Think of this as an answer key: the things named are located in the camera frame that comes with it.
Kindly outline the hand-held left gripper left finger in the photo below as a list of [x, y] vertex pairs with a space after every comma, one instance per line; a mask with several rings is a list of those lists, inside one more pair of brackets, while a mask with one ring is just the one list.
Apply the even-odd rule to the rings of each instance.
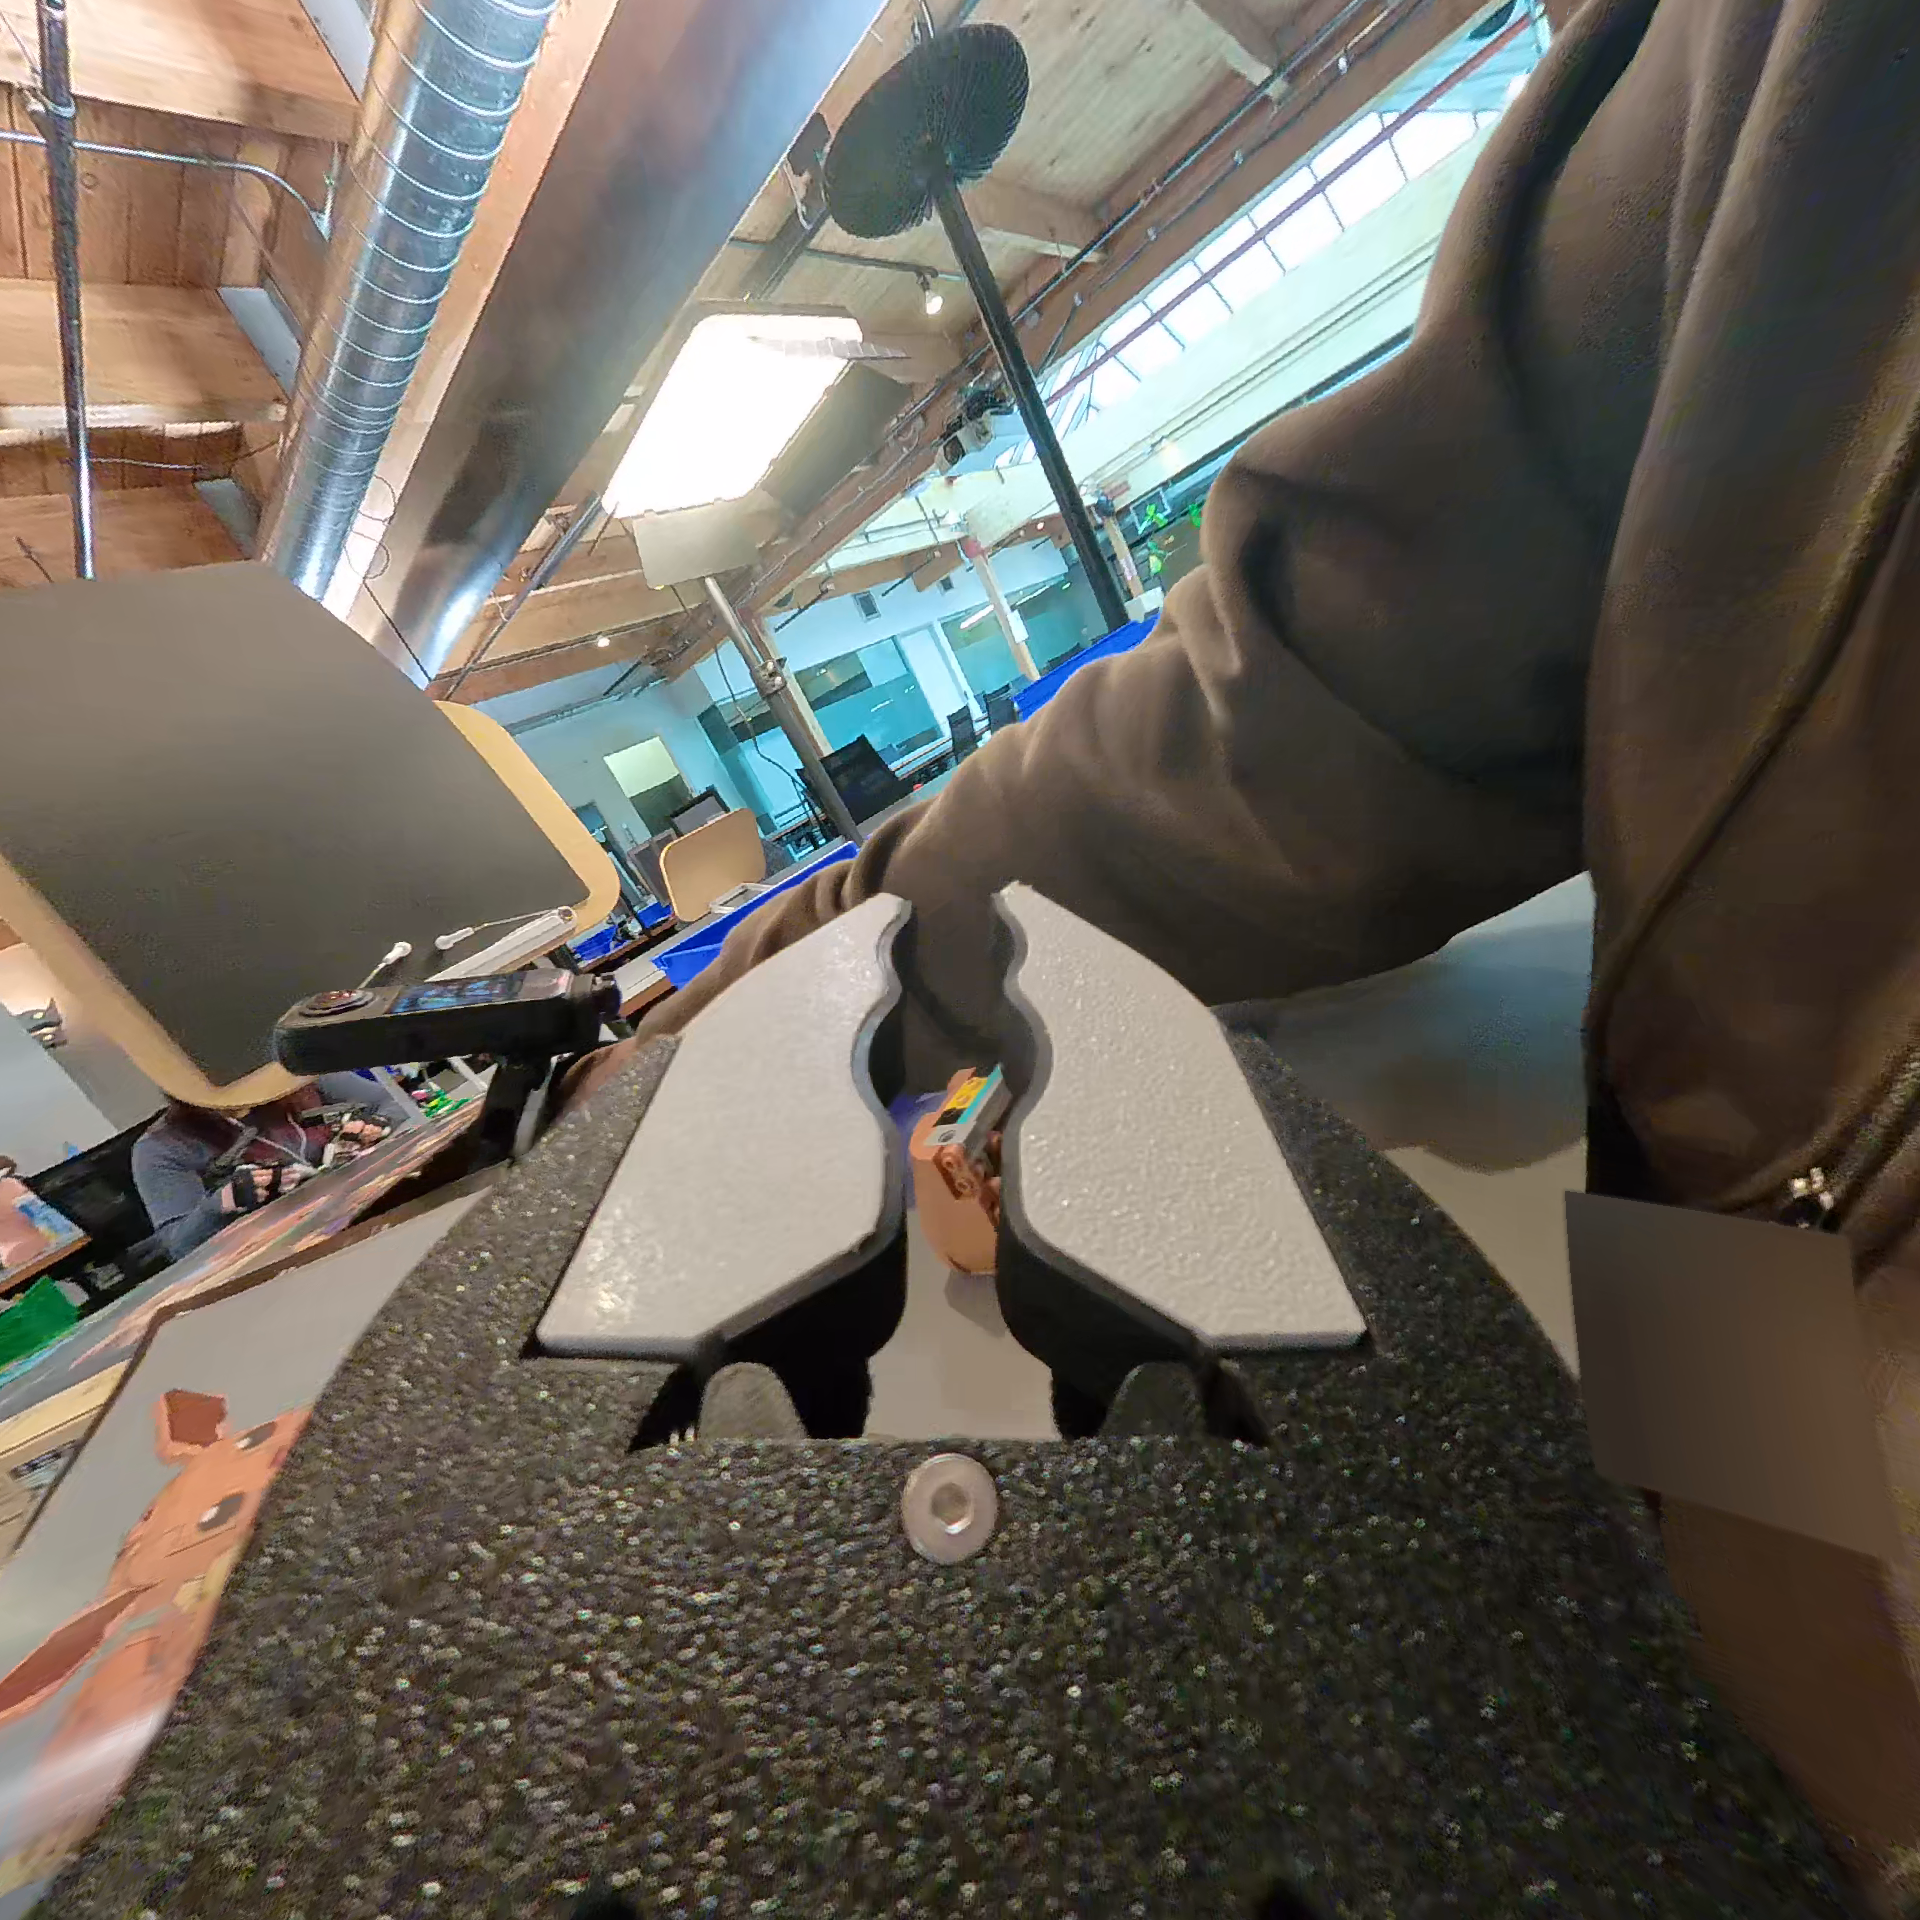
[[896, 896], [724, 985], [671, 1046], [535, 1329], [551, 1359], [755, 1364], [811, 1436], [864, 1436], [905, 1313], [905, 1151], [874, 1092]]

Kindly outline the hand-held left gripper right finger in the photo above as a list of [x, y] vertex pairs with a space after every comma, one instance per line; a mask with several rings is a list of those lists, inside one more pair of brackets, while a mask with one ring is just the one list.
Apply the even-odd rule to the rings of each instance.
[[1360, 1368], [1370, 1332], [1220, 1019], [1036, 886], [996, 896], [996, 1301], [1062, 1436], [1267, 1441], [1261, 1368]]

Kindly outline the brown toy brick assembly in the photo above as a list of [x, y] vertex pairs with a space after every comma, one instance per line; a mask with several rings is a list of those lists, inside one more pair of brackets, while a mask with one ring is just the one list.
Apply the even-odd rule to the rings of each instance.
[[1000, 1154], [1008, 1110], [1001, 1069], [968, 1069], [925, 1104], [905, 1141], [922, 1234], [936, 1262], [969, 1280], [988, 1280], [1000, 1263]]

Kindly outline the blue plastic bin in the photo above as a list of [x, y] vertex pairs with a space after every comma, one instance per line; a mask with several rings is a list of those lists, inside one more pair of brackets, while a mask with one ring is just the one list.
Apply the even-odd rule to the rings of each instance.
[[859, 846], [850, 839], [829, 841], [816, 851], [800, 855], [780, 876], [767, 880], [750, 897], [724, 912], [713, 912], [697, 924], [680, 924], [666, 942], [653, 947], [633, 950], [626, 958], [608, 955], [578, 969], [615, 979], [621, 990], [623, 1019], [637, 1019], [666, 997], [690, 990], [692, 979], [715, 963], [720, 943], [732, 937], [737, 924], [772, 907], [777, 897], [804, 886], [804, 880], [811, 880], [813, 872], [843, 864], [855, 851]]

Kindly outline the person's right forearm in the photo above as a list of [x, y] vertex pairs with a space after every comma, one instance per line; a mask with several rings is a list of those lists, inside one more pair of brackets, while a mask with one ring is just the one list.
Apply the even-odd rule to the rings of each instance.
[[1436, 517], [1467, 502], [1436, 432], [1494, 424], [1471, 342], [1448, 315], [1385, 373], [1267, 432], [1215, 488], [1205, 564], [1153, 637], [1071, 676], [850, 868], [745, 920], [639, 1040], [683, 1032], [880, 896], [911, 904], [905, 1052], [941, 1072], [996, 1024], [1012, 883], [1205, 1004], [1400, 968], [1550, 883], [1553, 821], [1541, 834], [1331, 686], [1385, 641], [1387, 686], [1427, 691], [1414, 642], [1436, 637], [1442, 560], [1467, 555]]

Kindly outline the black handheld device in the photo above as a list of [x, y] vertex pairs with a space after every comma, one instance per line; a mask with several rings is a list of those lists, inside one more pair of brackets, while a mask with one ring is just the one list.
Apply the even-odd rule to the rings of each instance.
[[274, 1023], [274, 1058], [299, 1079], [489, 1058], [471, 1168], [522, 1159], [545, 1131], [554, 1079], [621, 1024], [611, 975], [518, 969], [305, 997]]

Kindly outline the stack of blue bins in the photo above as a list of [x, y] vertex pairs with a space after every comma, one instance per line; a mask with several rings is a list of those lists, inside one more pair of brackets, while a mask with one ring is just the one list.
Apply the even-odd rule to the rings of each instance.
[[1159, 623], [1159, 611], [1148, 611], [1147, 617], [1129, 622], [1106, 637], [1096, 637], [1085, 649], [1079, 649], [1079, 654], [1065, 658], [1057, 666], [1046, 668], [1037, 678], [1031, 678], [1030, 686], [1023, 686], [1017, 691], [1017, 719], [1020, 723], [1031, 719], [1037, 708], [1046, 708], [1052, 698], [1057, 698], [1057, 691], [1069, 686], [1071, 676], [1085, 673], [1087, 666], [1133, 654], [1153, 634], [1155, 623]]

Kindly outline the black chair with wooden rim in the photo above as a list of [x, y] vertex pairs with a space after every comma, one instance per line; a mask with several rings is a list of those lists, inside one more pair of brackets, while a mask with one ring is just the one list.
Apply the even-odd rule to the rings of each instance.
[[274, 1023], [600, 924], [611, 855], [529, 756], [267, 564], [3, 591], [3, 924], [156, 1092], [293, 1087]]

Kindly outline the printed instruction booklet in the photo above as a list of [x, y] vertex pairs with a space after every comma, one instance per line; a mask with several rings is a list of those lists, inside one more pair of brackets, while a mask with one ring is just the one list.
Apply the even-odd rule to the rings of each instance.
[[97, 1594], [3, 1668], [3, 1735], [26, 1737], [26, 1755], [3, 1760], [3, 1908], [33, 1908], [164, 1729], [311, 1415], [293, 1405], [246, 1423], [221, 1396], [156, 1396], [165, 1480]]

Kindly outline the black pole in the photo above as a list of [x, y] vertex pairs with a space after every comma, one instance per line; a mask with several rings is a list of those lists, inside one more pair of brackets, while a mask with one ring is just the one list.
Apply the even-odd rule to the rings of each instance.
[[952, 259], [972, 291], [981, 323], [986, 326], [986, 335], [988, 335], [996, 358], [1005, 373], [1005, 383], [1017, 395], [1017, 407], [1023, 414], [1023, 424], [1030, 429], [1031, 443], [1036, 443], [1037, 468], [1048, 480], [1048, 489], [1052, 489], [1054, 505], [1062, 512], [1062, 524], [1069, 529], [1071, 548], [1081, 560], [1091, 596], [1094, 596], [1099, 617], [1106, 623], [1106, 634], [1110, 634], [1128, 623], [1128, 617], [1129, 617], [1128, 602], [1114, 582], [1114, 569], [1106, 564], [1106, 560], [1099, 552], [1096, 533], [1091, 525], [1091, 512], [1087, 512], [1085, 496], [1075, 483], [1075, 475], [1065, 461], [1065, 451], [1062, 451], [1057, 436], [1052, 429], [1052, 414], [1046, 412], [1040, 388], [1037, 388], [1036, 373], [1023, 352], [1020, 330], [1017, 330], [1012, 315], [1000, 295], [996, 276], [988, 270], [986, 252], [982, 252], [981, 234], [972, 230], [972, 219], [964, 205], [964, 192], [957, 187], [957, 176], [946, 170], [946, 159], [936, 150], [928, 150], [925, 176], [928, 176], [928, 191], [932, 191], [932, 203], [941, 219], [941, 230], [946, 231], [946, 244], [952, 249]]

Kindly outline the ceiling light panel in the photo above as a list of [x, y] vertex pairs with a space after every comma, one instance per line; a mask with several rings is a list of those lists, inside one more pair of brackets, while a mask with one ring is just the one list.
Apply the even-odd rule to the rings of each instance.
[[639, 403], [600, 492], [615, 518], [745, 500], [870, 356], [864, 326], [836, 309], [703, 309]]

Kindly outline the black round disc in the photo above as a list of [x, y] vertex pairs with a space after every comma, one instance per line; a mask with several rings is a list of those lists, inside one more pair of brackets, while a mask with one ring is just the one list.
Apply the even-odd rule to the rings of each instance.
[[993, 170], [1025, 104], [1030, 58], [1008, 27], [968, 24], [917, 41], [829, 141], [829, 219], [873, 242], [925, 227], [945, 191]]

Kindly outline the silver ventilation duct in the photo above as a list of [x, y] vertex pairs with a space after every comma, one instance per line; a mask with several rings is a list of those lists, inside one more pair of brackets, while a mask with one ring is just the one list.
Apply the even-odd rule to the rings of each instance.
[[325, 602], [554, 3], [381, 3], [259, 563]]

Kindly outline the black wall rod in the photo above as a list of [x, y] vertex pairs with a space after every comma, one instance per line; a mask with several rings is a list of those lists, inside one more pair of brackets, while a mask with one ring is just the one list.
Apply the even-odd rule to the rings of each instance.
[[94, 577], [94, 488], [85, 403], [82, 259], [78, 259], [78, 99], [71, 89], [70, 3], [37, 3], [37, 126], [57, 259], [61, 436], [70, 455], [71, 563]]

